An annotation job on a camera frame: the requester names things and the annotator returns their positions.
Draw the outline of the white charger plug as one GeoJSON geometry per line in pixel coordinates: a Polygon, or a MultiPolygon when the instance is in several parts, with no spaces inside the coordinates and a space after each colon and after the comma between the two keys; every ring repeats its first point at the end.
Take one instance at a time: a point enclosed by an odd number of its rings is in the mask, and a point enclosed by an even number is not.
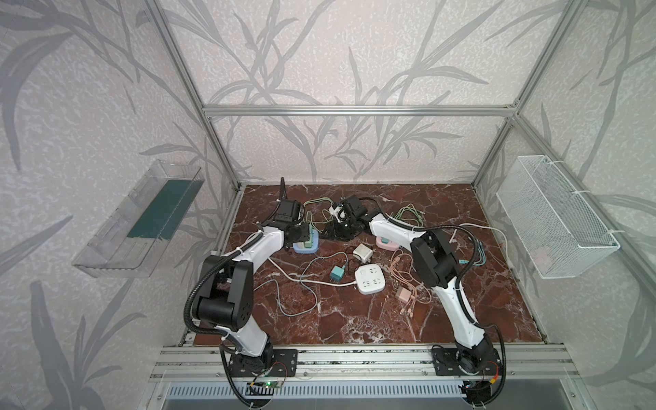
{"type": "Polygon", "coordinates": [[[367,247],[365,244],[359,244],[353,250],[353,256],[361,263],[367,264],[372,259],[373,250],[367,247]]]}

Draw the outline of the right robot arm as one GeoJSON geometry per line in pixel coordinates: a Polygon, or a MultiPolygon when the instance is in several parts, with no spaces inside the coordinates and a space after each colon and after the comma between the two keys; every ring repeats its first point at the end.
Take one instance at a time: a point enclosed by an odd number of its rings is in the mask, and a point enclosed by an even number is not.
{"type": "Polygon", "coordinates": [[[465,227],[436,225],[417,227],[398,220],[382,210],[374,197],[349,196],[329,208],[331,220],[322,237],[348,242],[363,232],[388,239],[411,252],[413,268],[425,288],[435,293],[453,328],[457,349],[456,366],[467,374],[480,372],[492,359],[495,349],[479,323],[462,287],[462,280],[478,258],[478,250],[464,266],[459,264],[447,230],[461,231],[473,245],[477,238],[465,227]]]}

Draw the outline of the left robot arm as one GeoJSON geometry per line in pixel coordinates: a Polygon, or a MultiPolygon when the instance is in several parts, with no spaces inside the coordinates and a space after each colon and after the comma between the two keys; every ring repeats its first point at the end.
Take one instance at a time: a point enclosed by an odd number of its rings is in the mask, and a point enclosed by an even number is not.
{"type": "Polygon", "coordinates": [[[183,308],[183,321],[197,335],[217,335],[232,343],[231,354],[259,360],[265,367],[273,360],[273,345],[252,316],[255,273],[282,249],[308,239],[304,206],[282,198],[257,231],[232,252],[209,256],[201,277],[183,308]]]}

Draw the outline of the teal charger plug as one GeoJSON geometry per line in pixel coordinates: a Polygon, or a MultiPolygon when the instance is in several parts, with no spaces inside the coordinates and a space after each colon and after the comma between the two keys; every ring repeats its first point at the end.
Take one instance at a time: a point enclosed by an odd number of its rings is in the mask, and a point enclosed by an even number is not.
{"type": "Polygon", "coordinates": [[[340,283],[345,275],[344,266],[334,266],[330,272],[329,278],[331,282],[340,283]]]}

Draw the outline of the pink charger plug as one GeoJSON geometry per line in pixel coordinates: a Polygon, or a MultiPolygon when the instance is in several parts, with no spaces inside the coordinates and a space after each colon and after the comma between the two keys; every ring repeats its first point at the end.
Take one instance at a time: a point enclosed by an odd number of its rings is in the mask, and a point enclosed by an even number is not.
{"type": "Polygon", "coordinates": [[[396,292],[396,298],[401,304],[408,304],[413,299],[413,293],[405,287],[400,287],[396,292]]]}

